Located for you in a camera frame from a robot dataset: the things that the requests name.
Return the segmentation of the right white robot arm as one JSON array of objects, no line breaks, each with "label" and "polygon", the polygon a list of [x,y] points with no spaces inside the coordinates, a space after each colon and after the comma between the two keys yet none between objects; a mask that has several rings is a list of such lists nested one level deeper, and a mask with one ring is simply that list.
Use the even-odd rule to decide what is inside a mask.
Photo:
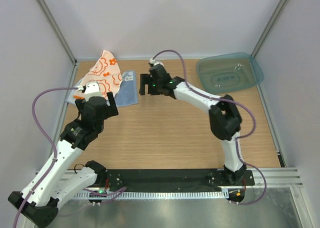
[{"label": "right white robot arm", "polygon": [[247,165],[238,141],[242,117],[231,96],[211,95],[179,76],[171,77],[160,63],[150,67],[149,73],[140,74],[139,94],[168,96],[204,111],[212,134],[220,140],[223,148],[226,182],[237,186],[243,181]]}]

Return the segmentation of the white orange flower towel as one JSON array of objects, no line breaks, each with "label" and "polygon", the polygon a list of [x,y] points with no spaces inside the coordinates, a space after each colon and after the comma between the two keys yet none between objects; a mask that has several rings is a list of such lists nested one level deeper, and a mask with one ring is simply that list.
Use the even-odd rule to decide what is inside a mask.
[{"label": "white orange flower towel", "polygon": [[103,50],[98,61],[89,69],[77,86],[98,82],[102,96],[108,100],[107,93],[112,92],[115,96],[120,90],[122,81],[122,73],[116,58],[110,51]]}]

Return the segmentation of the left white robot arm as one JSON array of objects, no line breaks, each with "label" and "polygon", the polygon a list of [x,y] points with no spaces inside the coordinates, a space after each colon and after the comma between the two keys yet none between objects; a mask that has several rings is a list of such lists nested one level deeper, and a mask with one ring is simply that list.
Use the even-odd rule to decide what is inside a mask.
[{"label": "left white robot arm", "polygon": [[112,92],[107,97],[91,94],[88,100],[76,99],[75,104],[78,116],[65,126],[47,162],[22,191],[13,191],[8,197],[18,214],[39,228],[46,228],[80,190],[91,185],[101,188],[107,180],[107,169],[91,160],[67,181],[59,183],[69,166],[104,130],[104,121],[119,114]]}]

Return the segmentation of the blue terry towel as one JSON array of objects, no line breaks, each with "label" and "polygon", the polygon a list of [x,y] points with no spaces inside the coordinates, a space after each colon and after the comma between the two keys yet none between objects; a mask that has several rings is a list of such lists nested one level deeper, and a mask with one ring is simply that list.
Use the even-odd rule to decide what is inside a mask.
[{"label": "blue terry towel", "polygon": [[136,72],[134,70],[122,73],[122,83],[119,92],[114,95],[117,107],[125,107],[138,103]]}]

